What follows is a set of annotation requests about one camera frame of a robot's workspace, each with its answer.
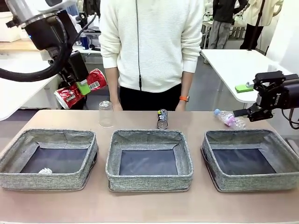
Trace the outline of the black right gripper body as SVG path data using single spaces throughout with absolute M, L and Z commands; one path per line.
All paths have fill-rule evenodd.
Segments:
M 299 79 L 269 81 L 269 97 L 266 109 L 292 109 L 299 107 Z

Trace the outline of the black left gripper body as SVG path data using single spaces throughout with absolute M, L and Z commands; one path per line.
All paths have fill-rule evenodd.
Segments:
M 65 70 L 75 81 L 87 79 L 88 71 L 78 51 L 73 45 L 79 40 L 71 18 L 67 13 L 36 20 L 25 26 L 25 30 L 38 50 L 46 50 L 53 63 L 50 67 L 33 72 L 26 77 L 27 81 L 40 81 Z

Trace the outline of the person's left hand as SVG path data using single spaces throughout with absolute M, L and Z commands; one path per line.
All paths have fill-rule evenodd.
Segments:
M 186 101 L 180 100 L 175 111 L 176 112 L 183 112 L 186 110 Z

